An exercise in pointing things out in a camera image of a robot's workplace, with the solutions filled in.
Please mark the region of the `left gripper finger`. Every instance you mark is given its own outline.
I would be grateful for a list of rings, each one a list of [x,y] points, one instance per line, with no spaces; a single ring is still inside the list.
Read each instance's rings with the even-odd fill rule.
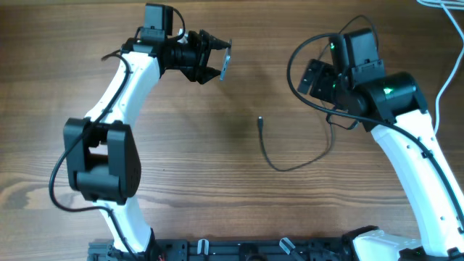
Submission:
[[[212,67],[199,67],[194,76],[194,82],[205,84],[221,74],[220,70]]]
[[[221,50],[231,48],[231,43],[214,37],[205,30],[199,31],[200,36],[206,41],[207,48],[210,50]]]

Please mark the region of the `blue Galaxy smartphone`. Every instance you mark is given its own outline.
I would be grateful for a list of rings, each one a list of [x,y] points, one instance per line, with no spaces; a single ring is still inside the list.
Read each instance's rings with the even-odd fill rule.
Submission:
[[[230,39],[228,43],[229,43],[229,47],[226,48],[225,54],[224,54],[224,57],[223,57],[223,66],[222,66],[222,70],[220,72],[220,81],[225,80],[226,71],[228,69],[228,65],[229,65],[230,60],[231,60],[232,40]]]

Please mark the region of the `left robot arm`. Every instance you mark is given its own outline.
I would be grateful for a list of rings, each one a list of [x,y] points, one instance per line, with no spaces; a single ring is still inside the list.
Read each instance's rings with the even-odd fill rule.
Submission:
[[[151,89],[168,70],[181,72],[189,81],[207,83],[223,78],[224,69],[208,66],[214,50],[231,52],[232,43],[205,30],[181,29],[173,33],[176,8],[145,6],[144,24],[113,57],[120,65],[99,102],[83,118],[70,118],[64,126],[66,164],[71,189],[103,215],[113,235],[108,244],[92,244],[91,260],[158,260],[152,228],[138,205],[141,161],[132,128]]]

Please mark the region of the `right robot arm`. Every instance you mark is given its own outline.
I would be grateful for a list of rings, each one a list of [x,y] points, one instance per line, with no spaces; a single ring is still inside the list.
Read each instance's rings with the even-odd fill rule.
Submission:
[[[294,95],[362,125],[393,166],[420,236],[366,226],[344,236],[350,260],[461,260],[463,192],[436,139],[426,99],[413,76],[387,75],[378,37],[368,28],[327,33],[331,63],[310,60]]]

